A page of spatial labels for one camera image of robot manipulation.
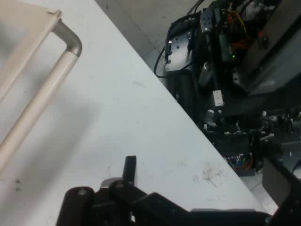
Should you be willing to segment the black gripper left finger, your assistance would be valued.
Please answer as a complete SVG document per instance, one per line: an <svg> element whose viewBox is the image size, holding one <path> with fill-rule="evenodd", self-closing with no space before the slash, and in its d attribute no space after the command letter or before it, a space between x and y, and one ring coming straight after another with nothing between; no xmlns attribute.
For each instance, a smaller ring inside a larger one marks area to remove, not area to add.
<svg viewBox="0 0 301 226"><path fill-rule="evenodd" d="M136 156L127 156L120 179L95 192L75 187L65 194L58 226L186 226L188 211L158 193L134 185Z"/></svg>

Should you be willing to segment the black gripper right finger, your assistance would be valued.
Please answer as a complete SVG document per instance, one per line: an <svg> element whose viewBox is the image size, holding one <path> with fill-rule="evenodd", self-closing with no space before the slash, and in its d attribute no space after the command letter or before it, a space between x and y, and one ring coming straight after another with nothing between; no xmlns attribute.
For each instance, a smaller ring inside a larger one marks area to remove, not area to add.
<svg viewBox="0 0 301 226"><path fill-rule="evenodd" d="M269 226L301 224L301 181L276 159L265 159L262 186L278 206Z"/></svg>

